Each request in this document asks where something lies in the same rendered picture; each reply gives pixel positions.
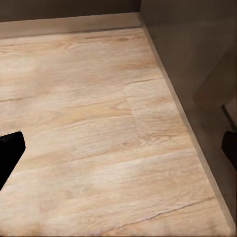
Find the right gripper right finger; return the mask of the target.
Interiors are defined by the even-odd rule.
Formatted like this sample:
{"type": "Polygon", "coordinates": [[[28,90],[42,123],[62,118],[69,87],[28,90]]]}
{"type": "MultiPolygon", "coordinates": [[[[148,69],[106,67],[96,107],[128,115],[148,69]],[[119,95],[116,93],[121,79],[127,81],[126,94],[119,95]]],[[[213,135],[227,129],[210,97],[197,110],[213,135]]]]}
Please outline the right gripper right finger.
{"type": "Polygon", "coordinates": [[[237,170],[237,133],[226,131],[221,148],[237,170]]]}

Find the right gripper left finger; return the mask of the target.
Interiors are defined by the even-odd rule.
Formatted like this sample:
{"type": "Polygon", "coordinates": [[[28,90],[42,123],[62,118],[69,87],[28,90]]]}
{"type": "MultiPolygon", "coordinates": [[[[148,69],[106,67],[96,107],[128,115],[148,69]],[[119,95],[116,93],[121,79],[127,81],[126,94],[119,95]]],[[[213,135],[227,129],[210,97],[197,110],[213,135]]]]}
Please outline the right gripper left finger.
{"type": "Polygon", "coordinates": [[[0,190],[26,150],[21,131],[0,137],[0,190]]]}

